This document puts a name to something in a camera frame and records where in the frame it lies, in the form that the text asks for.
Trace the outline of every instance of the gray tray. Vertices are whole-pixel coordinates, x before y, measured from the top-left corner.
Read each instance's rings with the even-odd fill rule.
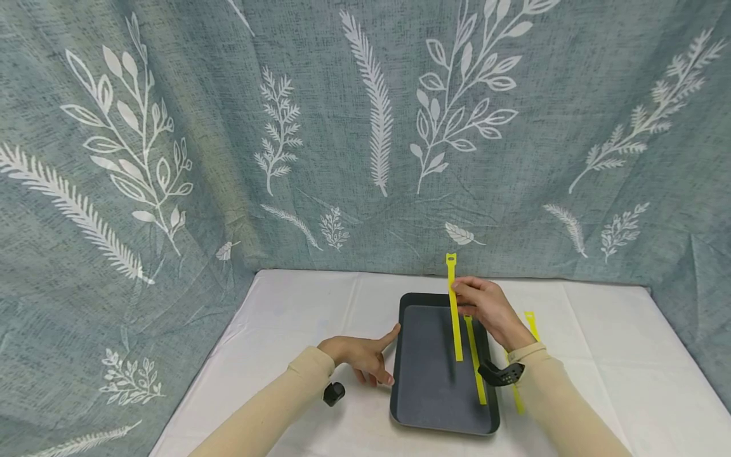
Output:
[[[391,416],[404,426],[487,436],[500,426],[495,388],[484,383],[487,405],[477,397],[467,327],[460,317],[464,361],[455,360],[447,294],[407,293],[398,311]],[[487,332],[472,321],[480,360],[490,359]]]

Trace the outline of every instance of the white fern print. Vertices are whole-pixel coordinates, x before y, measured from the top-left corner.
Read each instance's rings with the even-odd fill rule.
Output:
[[[381,72],[381,64],[373,56],[373,47],[368,38],[360,30],[360,24],[355,22],[347,11],[340,11],[343,21],[345,37],[350,41],[350,48],[363,76],[363,82],[371,99],[371,177],[376,186],[381,189],[384,197],[388,182],[388,155],[391,151],[391,101],[388,99],[388,89]]]
[[[157,371],[155,362],[150,362],[147,357],[143,359],[142,368],[137,369],[137,361],[130,363],[129,360],[125,364],[124,359],[119,357],[117,352],[112,352],[107,348],[106,357],[102,359],[102,363],[110,368],[104,375],[109,383],[99,388],[99,392],[111,393],[107,399],[107,404],[115,401],[119,405],[140,403],[147,404],[148,401],[155,397],[164,397],[160,393],[162,383],[157,380]]]
[[[233,7],[233,10],[236,11],[236,15],[239,19],[241,19],[241,22],[243,22],[244,26],[246,26],[247,29],[249,29],[249,32],[251,32],[251,35],[255,37],[254,31],[251,30],[251,26],[249,25],[249,22],[246,20],[246,16],[243,15],[240,9],[236,7],[236,4],[233,2],[233,0],[227,0],[229,2],[229,5]]]
[[[35,156],[29,159],[20,146],[12,150],[3,143],[0,148],[0,173],[7,173],[10,178],[20,179],[24,186],[54,197],[54,206],[81,229],[85,239],[104,252],[103,255],[113,267],[117,267],[117,271],[127,278],[139,278],[147,284],[155,284],[153,279],[145,275],[139,257],[119,241],[89,198],[77,192],[76,186],[72,186],[54,168],[43,165]]]
[[[27,454],[23,457],[67,457],[85,452],[93,447],[102,445],[113,439],[125,437],[130,430],[142,423],[141,420],[130,426],[115,428],[111,431],[92,433],[82,437],[71,439],[61,445],[50,447],[35,454]]]
[[[629,131],[625,135],[624,125],[615,127],[609,140],[601,145],[594,145],[586,157],[586,168],[569,186],[571,194],[579,180],[590,171],[611,170],[623,167],[626,160],[617,156],[641,154],[647,149],[645,141],[651,135],[667,132],[672,124],[668,118],[677,113],[687,104],[690,94],[700,90],[705,82],[701,76],[703,67],[720,57],[721,49],[726,46],[724,40],[708,45],[713,29],[704,30],[693,39],[686,54],[673,57],[673,62],[667,66],[666,76],[655,82],[651,96],[655,103],[654,110],[648,114],[645,105],[638,105],[632,110]]]
[[[262,204],[261,207],[264,208],[264,211],[272,213],[274,216],[277,216],[280,219],[293,223],[298,229],[302,230],[302,233],[305,234],[305,238],[307,238],[307,242],[310,243],[312,247],[318,248],[320,251],[322,251],[322,248],[317,244],[317,240],[315,240],[312,232],[310,232],[310,229],[307,228],[307,225],[305,225],[302,219],[293,216],[286,211],[282,211],[281,209],[277,209],[269,205]]]
[[[185,196],[192,192],[192,183],[178,183],[178,181],[184,170],[190,171],[193,168],[193,163],[188,159],[186,141],[185,138],[182,138],[180,143],[174,142],[172,167],[164,156],[160,156],[155,166],[151,164],[151,152],[158,150],[153,147],[155,141],[163,132],[174,132],[175,122],[172,117],[168,116],[167,106],[163,99],[160,100],[159,105],[157,102],[150,103],[155,78],[148,68],[147,46],[141,41],[137,16],[133,13],[132,19],[126,22],[129,35],[132,37],[132,42],[143,63],[141,71],[143,77],[140,78],[140,69],[137,67],[135,58],[126,51],[122,53],[121,61],[111,49],[104,45],[102,53],[109,71],[118,78],[118,82],[136,102],[135,108],[139,110],[138,113],[120,99],[116,103],[116,118],[123,120],[122,125],[126,125],[124,130],[131,131],[133,135],[122,135],[122,131],[110,117],[113,114],[111,108],[114,89],[109,77],[102,75],[98,81],[95,80],[86,64],[68,49],[66,49],[66,59],[69,66],[81,85],[94,99],[103,119],[79,105],[62,105],[61,109],[80,123],[99,127],[110,134],[111,137],[103,135],[90,137],[84,142],[83,147],[100,154],[90,156],[90,158],[92,162],[109,172],[109,177],[119,192],[125,197],[149,206],[150,211],[133,211],[132,216],[142,222],[154,223],[170,240],[175,252],[180,255],[174,237],[185,225],[185,211],[180,212],[178,206],[175,206],[169,216],[165,216],[163,205],[170,197]],[[107,159],[102,156],[120,152],[126,153],[126,158]]]
[[[320,216],[320,232],[325,236],[328,246],[332,246],[340,252],[345,240],[350,238],[340,223],[340,208],[330,208],[330,213]]]
[[[231,260],[231,248],[239,244],[240,241],[236,241],[235,243],[232,243],[231,241],[228,241],[224,243],[223,246],[217,251],[216,253],[216,259],[218,260]]]
[[[650,202],[636,205],[634,211],[625,211],[622,217],[615,214],[611,224],[606,224],[602,230],[602,252],[604,263],[608,263],[609,256],[617,253],[617,246],[626,246],[627,241],[634,241],[640,235],[637,229],[637,218],[647,211]]]
[[[468,232],[467,230],[457,227],[454,224],[450,224],[449,222],[444,223],[444,228],[447,230],[447,234],[450,236],[451,239],[453,239],[457,244],[463,245],[463,244],[470,244],[471,242],[475,242],[476,244],[479,244],[480,246],[484,246],[484,243],[480,243],[479,241],[474,239],[474,234],[472,232]]]
[[[271,179],[284,176],[292,168],[289,165],[280,165],[277,168],[274,165],[279,162],[296,162],[297,156],[290,152],[284,152],[285,146],[297,147],[302,146],[302,140],[294,136],[299,132],[300,125],[295,124],[295,119],[300,115],[300,108],[289,101],[289,96],[294,90],[292,80],[286,75],[279,78],[279,82],[274,78],[274,74],[267,67],[262,68],[264,83],[260,86],[262,95],[267,102],[273,102],[273,106],[269,103],[264,104],[264,111],[271,116],[277,125],[271,122],[266,125],[269,136],[277,143],[276,150],[274,145],[266,138],[262,138],[263,153],[255,153],[254,158],[259,168],[267,174],[267,192],[272,193]]]
[[[457,102],[478,83],[484,83],[495,92],[509,91],[516,87],[515,81],[504,74],[515,67],[522,56],[510,56],[498,61],[498,54],[491,51],[502,39],[517,38],[528,32],[533,23],[530,20],[522,20],[526,16],[547,12],[559,2],[560,0],[523,0],[521,11],[507,25],[502,26],[503,19],[510,11],[511,0],[486,0],[482,8],[484,16],[482,45],[475,53],[471,40],[477,23],[477,14],[467,17],[469,0],[465,0],[457,21],[457,33],[450,54],[447,55],[439,40],[426,40],[429,55],[439,67],[447,70],[447,76],[446,80],[442,80],[442,77],[435,72],[428,72],[419,78],[421,86],[434,95],[427,95],[421,88],[416,91],[417,99],[422,105],[417,114],[417,131],[426,149],[424,151],[424,148],[416,143],[410,145],[412,154],[421,164],[417,194],[421,192],[421,183],[425,176],[441,173],[449,166],[449,163],[444,161],[446,151],[434,158],[431,157],[435,147],[447,143],[460,152],[477,150],[471,141],[462,137],[462,134],[472,127],[487,140],[502,138],[502,133],[496,127],[513,120],[518,114],[516,110],[498,109],[488,114],[490,98],[486,97],[467,115],[466,107],[457,105]],[[454,92],[452,85],[457,86]]]
[[[584,257],[588,257],[588,255],[586,255],[586,248],[584,247],[584,235],[582,233],[581,224],[579,224],[579,221],[567,209],[561,208],[560,206],[543,205],[543,208],[552,215],[556,216],[559,221],[563,222],[566,225],[566,230],[568,230],[569,232],[569,237],[574,243],[574,249],[576,249],[576,252],[583,255]]]

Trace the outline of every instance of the curtain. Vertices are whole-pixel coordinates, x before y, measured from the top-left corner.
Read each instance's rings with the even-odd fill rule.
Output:
[[[447,252],[649,287],[728,406],[729,5],[4,2],[0,453],[146,455],[256,271]]]

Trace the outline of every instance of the black small object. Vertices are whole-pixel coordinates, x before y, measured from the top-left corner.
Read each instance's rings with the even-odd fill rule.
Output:
[[[398,311],[401,332],[393,367],[391,417],[402,426],[486,437],[500,425],[497,393],[486,385],[488,404],[477,395],[467,322],[459,319],[464,361],[455,360],[450,298],[447,294],[407,293]],[[488,334],[472,320],[477,355],[490,360]]]
[[[328,385],[325,388],[325,392],[322,393],[322,400],[331,408],[343,397],[345,397],[345,387],[340,382],[334,382]]]
[[[511,385],[518,382],[520,376],[525,371],[526,366],[522,363],[511,363],[505,369],[499,369],[489,360],[483,360],[477,372],[485,380],[486,383],[493,387],[501,387],[503,385]]]

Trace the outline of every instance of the wrist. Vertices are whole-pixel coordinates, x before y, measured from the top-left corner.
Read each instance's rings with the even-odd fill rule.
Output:
[[[333,359],[333,362],[335,362],[335,366],[346,361],[345,344],[339,336],[323,340],[317,345],[317,349],[329,355]]]

